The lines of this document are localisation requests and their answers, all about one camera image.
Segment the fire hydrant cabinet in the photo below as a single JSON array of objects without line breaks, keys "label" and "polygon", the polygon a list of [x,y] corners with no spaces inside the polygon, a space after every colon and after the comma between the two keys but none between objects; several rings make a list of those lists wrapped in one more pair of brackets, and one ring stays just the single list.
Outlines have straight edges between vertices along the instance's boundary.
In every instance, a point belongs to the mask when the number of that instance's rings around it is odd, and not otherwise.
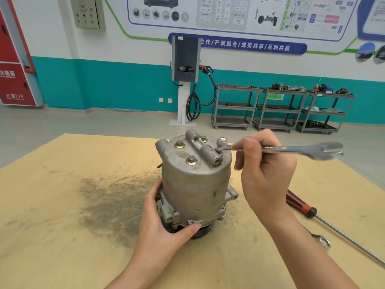
[{"label": "fire hydrant cabinet", "polygon": [[36,75],[7,0],[0,0],[0,101],[6,105],[41,106]]}]

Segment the hand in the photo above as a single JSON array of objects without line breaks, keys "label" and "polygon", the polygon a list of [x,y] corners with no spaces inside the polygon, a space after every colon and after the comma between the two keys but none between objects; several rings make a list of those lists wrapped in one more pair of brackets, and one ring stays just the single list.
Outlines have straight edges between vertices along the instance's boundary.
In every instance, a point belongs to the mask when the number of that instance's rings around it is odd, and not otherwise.
[{"label": "hand", "polygon": [[197,223],[177,233],[169,233],[164,229],[155,202],[161,184],[160,179],[145,196],[139,235],[129,264],[106,289],[147,288],[161,274],[177,250],[200,229],[201,225]]},{"label": "hand", "polygon": [[238,151],[235,170],[242,170],[243,193],[259,220],[281,217],[289,211],[286,191],[297,165],[295,155],[262,153],[261,146],[281,146],[273,132],[265,129],[233,145]]}]

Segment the wall switch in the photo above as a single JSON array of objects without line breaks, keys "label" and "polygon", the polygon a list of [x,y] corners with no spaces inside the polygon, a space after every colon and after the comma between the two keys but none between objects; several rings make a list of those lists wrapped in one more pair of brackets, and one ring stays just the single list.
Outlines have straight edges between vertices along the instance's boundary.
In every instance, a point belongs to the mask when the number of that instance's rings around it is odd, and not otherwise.
[{"label": "wall switch", "polygon": [[70,1],[76,27],[105,30],[102,0]]}]

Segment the left hand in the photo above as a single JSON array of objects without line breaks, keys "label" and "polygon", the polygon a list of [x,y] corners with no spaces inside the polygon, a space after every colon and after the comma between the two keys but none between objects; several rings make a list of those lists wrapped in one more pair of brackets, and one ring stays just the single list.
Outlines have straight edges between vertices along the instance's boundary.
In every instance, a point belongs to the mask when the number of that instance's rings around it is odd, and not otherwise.
[{"label": "left hand", "polygon": [[106,289],[147,288],[166,268],[178,249],[200,229],[201,225],[194,223],[177,233],[166,231],[155,202],[161,185],[160,179],[146,194],[134,253],[124,271]]}]

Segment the white wall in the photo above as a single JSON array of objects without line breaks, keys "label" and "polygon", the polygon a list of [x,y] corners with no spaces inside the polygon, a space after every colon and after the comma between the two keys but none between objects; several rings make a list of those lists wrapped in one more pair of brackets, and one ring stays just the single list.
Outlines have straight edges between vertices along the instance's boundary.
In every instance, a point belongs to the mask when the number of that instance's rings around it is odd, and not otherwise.
[{"label": "white wall", "polygon": [[[104,2],[105,33],[76,28],[69,0],[13,2],[33,56],[169,65],[168,42],[126,37]],[[297,56],[202,48],[201,63],[224,70],[385,81],[385,63],[359,63],[352,53]]]}]

